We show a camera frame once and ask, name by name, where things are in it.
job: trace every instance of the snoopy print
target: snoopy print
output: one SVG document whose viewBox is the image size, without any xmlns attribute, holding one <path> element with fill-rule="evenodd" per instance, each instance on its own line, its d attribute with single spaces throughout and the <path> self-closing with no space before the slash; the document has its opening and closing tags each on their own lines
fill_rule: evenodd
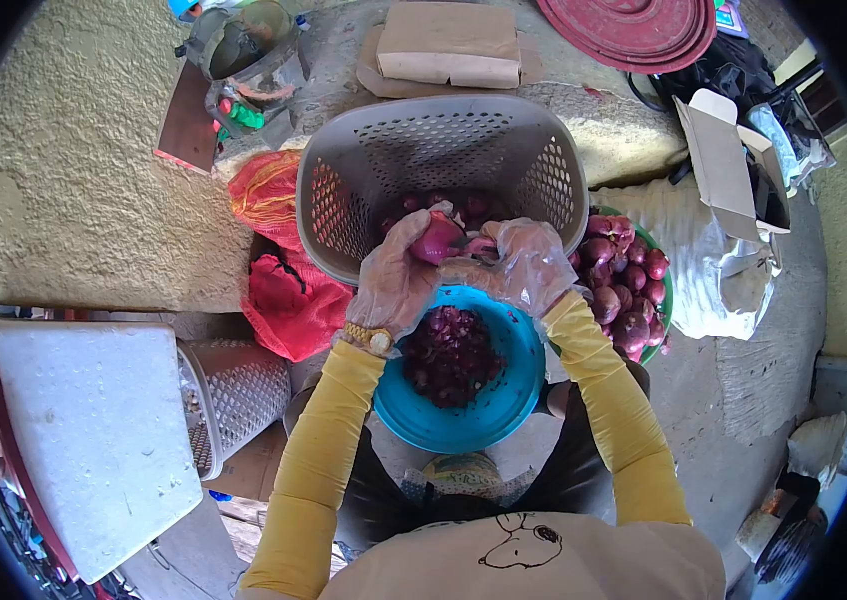
<svg viewBox="0 0 847 600">
<path fill-rule="evenodd" d="M 507 537 L 490 548 L 478 563 L 494 569 L 529 569 L 546 565 L 557 558 L 563 549 L 563 538 L 546 525 L 534 525 L 534 519 L 532 512 L 498 516 L 496 524 Z"/>
</svg>

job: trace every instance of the blue plastic bowl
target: blue plastic bowl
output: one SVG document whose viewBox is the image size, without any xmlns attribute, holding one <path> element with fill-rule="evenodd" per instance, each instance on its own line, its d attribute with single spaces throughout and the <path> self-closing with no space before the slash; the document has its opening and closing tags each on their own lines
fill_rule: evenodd
<svg viewBox="0 0 847 600">
<path fill-rule="evenodd" d="M 467 408 L 437 408 L 403 377 L 403 359 L 398 358 L 383 369 L 373 409 L 397 437 L 417 448 L 441 454 L 475 452 L 512 434 L 533 412 L 543 385 L 543 345 L 530 317 L 480 290 L 441 287 L 431 308 L 444 305 L 483 317 L 493 349 L 506 358 L 507 366 Z"/>
</svg>

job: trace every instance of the white t-shirt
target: white t-shirt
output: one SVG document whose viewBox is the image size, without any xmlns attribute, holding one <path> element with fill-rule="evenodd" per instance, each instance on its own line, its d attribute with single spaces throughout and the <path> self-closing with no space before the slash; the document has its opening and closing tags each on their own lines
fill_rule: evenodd
<svg viewBox="0 0 847 600">
<path fill-rule="evenodd" d="M 337 573 L 320 599 L 720 600 L 725 579 L 720 552 L 688 525 L 514 512 L 392 537 Z"/>
</svg>

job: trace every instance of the plastic laundry basket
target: plastic laundry basket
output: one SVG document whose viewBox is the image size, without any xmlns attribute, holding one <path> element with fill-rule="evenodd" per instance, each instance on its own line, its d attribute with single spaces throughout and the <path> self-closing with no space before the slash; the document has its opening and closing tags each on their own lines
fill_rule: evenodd
<svg viewBox="0 0 847 600">
<path fill-rule="evenodd" d="M 280 418 L 290 403 L 287 361 L 254 342 L 177 340 L 180 392 L 201 480 Z"/>
<path fill-rule="evenodd" d="M 589 196 L 577 147 L 557 115 L 514 96 L 382 102 L 323 125 L 297 174 L 297 227 L 314 263 L 356 285 L 382 241 L 384 207 L 407 190 L 477 187 L 513 216 L 548 221 L 569 255 Z"/>
</svg>

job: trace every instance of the yellow arm sleeve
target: yellow arm sleeve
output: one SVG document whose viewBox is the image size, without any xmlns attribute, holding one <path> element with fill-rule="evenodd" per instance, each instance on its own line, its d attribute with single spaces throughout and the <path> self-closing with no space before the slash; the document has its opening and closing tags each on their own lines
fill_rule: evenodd
<svg viewBox="0 0 847 600">
<path fill-rule="evenodd" d="M 330 573 L 337 510 L 384 359 L 337 342 L 287 440 L 260 546 L 241 588 L 316 598 Z"/>
<path fill-rule="evenodd" d="M 542 322 L 580 386 L 597 449 L 613 475 L 617 525 L 692 524 L 657 416 L 584 299 L 568 292 Z"/>
</svg>

